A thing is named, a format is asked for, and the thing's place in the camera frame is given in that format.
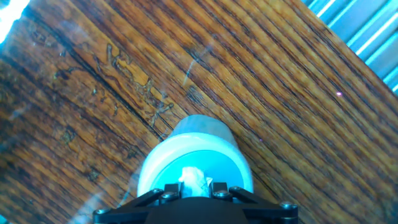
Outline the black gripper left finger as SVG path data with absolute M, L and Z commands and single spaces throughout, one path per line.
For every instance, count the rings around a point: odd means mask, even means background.
M 145 223 L 155 207 L 182 198 L 182 184 L 165 184 L 164 189 L 153 189 L 117 208 L 102 208 L 93 212 L 93 223 Z

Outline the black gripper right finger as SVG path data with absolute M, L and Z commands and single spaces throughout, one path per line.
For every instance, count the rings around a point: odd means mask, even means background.
M 248 223 L 299 223 L 297 204 L 292 202 L 272 203 L 242 187 L 228 188 L 226 182 L 213 182 L 211 197 L 230 203 L 243 213 Z

